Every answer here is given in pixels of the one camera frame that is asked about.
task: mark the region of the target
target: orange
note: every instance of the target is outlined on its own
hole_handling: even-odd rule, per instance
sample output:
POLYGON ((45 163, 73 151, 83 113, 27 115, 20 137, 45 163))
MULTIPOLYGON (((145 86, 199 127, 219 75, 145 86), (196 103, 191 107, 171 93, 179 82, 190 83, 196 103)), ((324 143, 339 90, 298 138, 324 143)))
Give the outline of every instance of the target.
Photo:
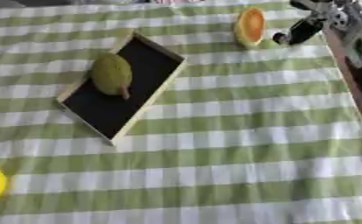
POLYGON ((244 46, 256 46, 262 40, 265 19, 262 11, 256 7, 245 9, 235 24, 235 35, 244 46))

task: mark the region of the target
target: tray rim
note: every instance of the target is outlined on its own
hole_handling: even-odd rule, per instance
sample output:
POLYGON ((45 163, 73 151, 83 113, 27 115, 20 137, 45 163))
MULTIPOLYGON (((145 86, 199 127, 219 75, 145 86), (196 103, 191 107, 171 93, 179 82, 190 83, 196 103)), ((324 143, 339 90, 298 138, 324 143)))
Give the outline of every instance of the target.
POLYGON ((107 140, 112 145, 116 145, 120 141, 120 138, 125 136, 127 132, 133 127, 133 125, 141 118, 142 114, 154 103, 154 101, 159 97, 159 95, 174 81, 174 79, 179 75, 179 73, 186 67, 186 59, 175 52, 167 49, 166 47, 159 45, 158 43, 150 40, 149 38, 144 37, 142 34, 137 31, 131 30, 124 38, 117 40, 117 44, 112 48, 110 53, 118 53, 125 45, 127 45, 133 38, 141 40, 145 45, 154 48, 155 50, 165 54, 166 56, 172 58, 179 62, 177 68, 169 75, 169 77, 164 80, 162 85, 157 88, 157 90, 149 97, 149 99, 132 115, 132 117, 120 128, 120 130, 111 138, 108 138, 92 126, 85 119, 80 117, 78 114, 74 113, 67 105, 64 103, 78 88, 80 88, 87 80, 88 74, 85 74, 83 78, 78 79, 77 81, 68 84, 64 90, 56 97, 56 102, 62 106, 63 110, 68 114, 72 114, 73 117, 80 119, 84 122, 91 130, 94 130, 102 138, 107 140))

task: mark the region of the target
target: white stripe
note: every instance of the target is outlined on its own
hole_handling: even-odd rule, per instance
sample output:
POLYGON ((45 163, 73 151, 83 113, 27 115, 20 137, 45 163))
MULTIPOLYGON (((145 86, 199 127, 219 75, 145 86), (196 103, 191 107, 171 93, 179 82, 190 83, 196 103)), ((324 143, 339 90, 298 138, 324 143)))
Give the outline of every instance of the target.
MULTIPOLYGON (((309 96, 286 96, 259 100, 207 101, 179 103, 174 105, 152 105, 143 119, 186 118, 210 116, 239 116, 264 112, 303 111, 309 109, 332 109, 353 107, 349 94, 327 94, 309 96)), ((76 123, 62 110, 0 113, 0 127, 36 125, 45 123, 76 123)))
MULTIPOLYGON (((248 50, 245 52, 213 52, 184 54, 190 66, 211 65, 219 63, 241 63, 283 59, 304 59, 330 56, 326 45, 300 45, 267 50, 248 50)), ((91 66, 89 59, 54 60, 45 63, 27 63, 23 65, 0 65, 0 76, 31 73, 64 73, 69 71, 85 71, 91 66)))
POLYGON ((115 148, 104 144, 100 137, 77 138, 73 141, 71 139, 24 139, 0 143, 0 158, 57 157, 98 153, 115 153, 115 148), (82 150, 81 147, 71 147, 71 143, 89 147, 82 150))
POLYGON ((258 164, 17 174, 10 181, 9 194, 237 185, 358 175, 362 175, 362 156, 322 157, 258 164))
POLYGON ((43 110, 35 112, 9 112, 0 113, 0 127, 13 127, 37 124, 69 124, 75 123, 76 120, 58 109, 55 105, 55 110, 43 110))
MULTIPOLYGON (((272 36, 277 32, 286 32, 286 29, 272 28, 267 29, 263 33, 263 38, 266 40, 272 39, 272 36)), ((205 43, 235 43, 235 38, 232 32, 228 31, 213 31, 213 32, 198 32, 190 34, 178 35, 161 35, 150 36, 152 41, 163 46, 184 46, 205 43)))
POLYGON ((300 144, 331 139, 362 137, 362 122, 334 122, 293 127, 262 127, 242 130, 146 134, 124 136, 116 144, 119 152, 181 151, 207 148, 242 147, 265 144, 300 144))
POLYGON ((260 112, 288 112, 341 107, 354 107, 352 97, 349 93, 305 96, 291 95, 256 100, 206 101, 171 105, 154 104, 150 106, 150 109, 144 114, 143 119, 239 116, 252 115, 260 112))
POLYGON ((304 59, 331 56, 326 45, 302 45, 283 49, 248 50, 245 52, 208 52, 185 55, 189 65, 255 62, 283 59, 304 59))
MULTIPOLYGON (((280 29, 268 29, 265 32, 267 39, 280 29)), ((149 38, 163 46, 185 46, 194 44, 235 43, 234 36, 229 32, 199 32, 180 35, 149 36, 149 38)), ((108 49, 116 45, 119 38, 77 39, 64 42, 20 42, 15 45, 0 45, 3 53, 61 53, 80 49, 108 49)))
MULTIPOLYGON (((281 3, 283 0, 248 0, 248 4, 263 4, 263 3, 281 3)), ((226 1, 205 1, 204 3, 195 3, 194 7, 206 7, 206 6, 231 6, 244 4, 243 1, 226 0, 226 1)), ((0 18, 32 18, 32 17, 53 17, 64 16, 73 14, 95 14, 101 12, 114 12, 114 11, 144 11, 152 9, 170 8, 168 6, 160 4, 129 4, 129 5, 83 5, 83 6, 62 6, 62 7, 36 7, 36 8, 23 8, 23 9, 0 9, 0 18)), ((171 9, 178 12, 178 8, 172 6, 171 9)))
MULTIPOLYGON (((341 79, 336 68, 310 70, 283 70, 266 73, 213 75, 204 77, 179 77, 169 90, 185 91, 209 88, 261 87, 281 84, 295 84, 312 81, 334 81, 341 79)), ((59 94, 65 84, 14 85, 0 87, 0 98, 47 98, 59 94)))
MULTIPOLYGON (((58 23, 42 25, 25 25, 0 27, 0 37, 21 36, 28 33, 63 33, 106 31, 115 28, 162 27, 166 25, 209 25, 232 24, 239 14, 197 15, 192 17, 154 17, 134 18, 127 20, 89 21, 85 23, 58 23)), ((303 18, 305 13, 300 10, 271 10, 265 11, 267 21, 277 19, 303 18)))
MULTIPOLYGON (((355 139, 358 137, 362 137, 362 123, 358 124, 355 123, 355 126, 357 129, 359 130, 355 130, 355 129, 348 129, 348 130, 340 130, 338 127, 338 129, 331 129, 331 134, 334 136, 336 133, 335 138, 340 138, 340 133, 342 131, 348 131, 351 133, 347 133, 346 136, 342 136, 342 138, 348 138, 348 139, 355 139)), ((253 132, 255 133, 256 130, 254 129, 250 129, 249 132, 253 132)), ((232 139, 233 141, 230 143, 229 146, 242 146, 242 145, 246 145, 246 146, 250 146, 251 144, 256 144, 257 143, 245 143, 242 142, 243 136, 241 136, 241 132, 237 132, 235 133, 238 136, 233 136, 232 139)), ((223 144, 223 137, 226 136, 230 136, 231 134, 234 133, 219 133, 218 131, 216 132, 210 132, 207 133, 206 136, 208 135, 211 137, 217 137, 219 136, 218 140, 212 141, 212 143, 204 143, 203 146, 205 146, 207 148, 207 145, 209 145, 209 147, 220 147, 223 144)), ((201 137, 203 136, 202 133, 196 133, 196 137, 201 137)), ((158 141, 158 135, 152 136, 150 135, 149 137, 153 138, 153 140, 155 140, 156 142, 158 141)), ((174 144, 169 143, 169 141, 171 141, 172 139, 169 139, 169 141, 167 141, 166 139, 166 135, 162 136, 162 139, 159 140, 163 140, 164 143, 157 143, 157 147, 155 148, 154 145, 151 144, 151 146, 148 148, 148 150, 152 150, 152 151, 161 151, 162 149, 171 149, 171 150, 175 150, 174 148, 178 148, 177 146, 175 147, 174 144)), ((329 136, 325 136, 325 137, 321 137, 322 139, 320 140, 325 140, 328 139, 329 136)), ((82 150, 81 147, 71 147, 71 139, 24 139, 24 140, 16 140, 16 141, 9 141, 9 142, 2 142, 0 143, 0 158, 19 158, 19 157, 49 157, 49 156, 70 156, 70 155, 86 155, 86 154, 98 154, 98 153, 114 153, 115 151, 117 151, 118 153, 122 153, 122 152, 131 152, 131 151, 146 151, 146 139, 143 138, 143 136, 136 136, 134 138, 134 136, 124 136, 122 138, 122 143, 119 143, 119 147, 112 147, 109 146, 107 144, 104 144, 103 140, 100 137, 88 137, 88 138, 84 138, 84 139, 74 139, 73 143, 76 145, 86 145, 86 150, 82 150), (136 147, 133 148, 132 147, 132 141, 135 140, 135 145, 141 145, 142 148, 141 149, 137 149, 136 147)))
POLYGON ((310 70, 281 70, 265 73, 207 75, 203 77, 178 77, 169 90, 194 90, 210 88, 263 87, 312 81, 337 81, 341 75, 335 67, 310 70))
POLYGON ((107 212, 71 212, 42 214, 5 214, 0 224, 91 221, 101 224, 162 223, 166 214, 180 215, 174 223, 255 224, 255 223, 312 223, 318 221, 349 221, 362 219, 362 196, 303 199, 291 202, 267 202, 220 206, 184 206, 180 208, 129 209, 107 212))

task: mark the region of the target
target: green and white checkered tablecloth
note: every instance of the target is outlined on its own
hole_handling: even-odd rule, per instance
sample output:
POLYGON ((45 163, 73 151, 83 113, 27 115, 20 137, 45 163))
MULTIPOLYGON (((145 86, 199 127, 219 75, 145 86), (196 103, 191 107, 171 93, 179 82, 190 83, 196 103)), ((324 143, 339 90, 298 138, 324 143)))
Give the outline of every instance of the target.
POLYGON ((3 224, 362 223, 362 117, 283 0, 0 10, 3 224), (232 25, 265 10, 245 50, 232 25), (55 103, 128 28, 189 66, 116 147, 55 103))

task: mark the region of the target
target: green stripe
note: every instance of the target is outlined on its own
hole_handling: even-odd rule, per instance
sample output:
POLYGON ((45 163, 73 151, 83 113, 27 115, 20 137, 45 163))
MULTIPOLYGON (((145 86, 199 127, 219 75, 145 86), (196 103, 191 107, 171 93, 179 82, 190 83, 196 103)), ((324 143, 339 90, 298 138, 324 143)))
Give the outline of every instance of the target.
POLYGON ((187 91, 168 90, 156 100, 155 104, 256 100, 291 95, 327 95, 347 92, 347 86, 342 80, 313 81, 259 87, 216 87, 187 91))
MULTIPOLYGON (((167 90, 157 99, 155 104, 171 105, 185 102, 255 100, 291 95, 327 95, 347 92, 347 87, 341 80, 259 87, 219 87, 185 91, 167 90)), ((0 113, 55 109, 59 109, 59 104, 54 100, 54 97, 0 99, 0 113)))
POLYGON ((306 70, 322 67, 335 67, 331 56, 311 59, 273 59, 268 61, 243 62, 188 66, 180 76, 201 77, 202 75, 254 74, 282 70, 306 70))
MULTIPOLYGON (((266 28, 283 28, 287 30, 294 24, 293 19, 272 20, 267 21, 266 28)), ((111 37, 121 37, 129 29, 114 28, 102 31, 69 31, 69 32, 31 32, 20 36, 3 36, 0 37, 0 46, 10 46, 22 42, 32 43, 50 43, 64 42, 78 39, 104 39, 111 37)), ((193 34, 197 32, 232 32, 233 24, 175 24, 160 27, 139 27, 138 32, 145 36, 160 36, 160 35, 180 35, 193 34)))
POLYGON ((137 122, 129 135, 184 133, 210 130, 243 130, 273 126, 298 126, 362 121, 356 108, 328 108, 290 112, 263 112, 253 115, 222 115, 156 119, 137 122))
MULTIPOLYGON (((13 149, 22 147, 11 143, 13 149)), ((53 151, 54 144, 42 145, 53 151)), ((104 151, 114 150, 102 146, 104 151)), ((298 161, 313 158, 362 156, 362 138, 326 140, 313 143, 264 144, 194 150, 161 150, 126 153, 102 153, 75 156, 0 158, 0 168, 8 176, 63 172, 111 172, 185 166, 235 165, 298 161)))
POLYGON ((73 124, 38 124, 15 127, 0 127, 0 142, 10 140, 43 138, 76 138, 76 137, 97 137, 93 130, 86 124, 78 122, 73 124))
POLYGON ((61 109, 54 97, 0 99, 0 113, 61 109))
MULTIPOLYGON (((280 11, 290 9, 287 3, 254 3, 248 6, 260 7, 264 11, 280 11)), ((122 10, 116 12, 95 12, 92 14, 69 14, 50 17, 10 17, 0 18, 0 27, 48 25, 56 23, 86 23, 108 20, 128 20, 135 18, 168 18, 183 15, 193 17, 197 15, 234 14, 240 13, 244 5, 206 6, 206 7, 179 7, 171 10, 168 7, 146 10, 122 10)))
MULTIPOLYGON (((305 44, 305 46, 324 46, 324 43, 317 38, 305 44)), ((242 45, 235 42, 230 43, 208 43, 193 45, 170 45, 168 49, 179 54, 195 54, 195 53, 230 53, 245 52, 246 49, 242 45)), ((265 39, 259 45, 259 49, 283 49, 286 46, 277 45, 275 42, 265 39)), ((108 52, 110 49, 103 48, 87 48, 78 50, 65 50, 59 52, 20 52, 0 54, 0 64, 25 64, 25 63, 46 63, 55 60, 95 60, 102 53, 108 52)))
POLYGON ((64 72, 64 73, 22 73, 19 75, 0 76, 0 87, 15 86, 15 85, 70 84, 82 78, 84 74, 85 72, 64 72))
POLYGON ((10 195, 0 199, 0 215, 204 207, 362 196, 359 183, 362 183, 362 176, 239 185, 10 195))

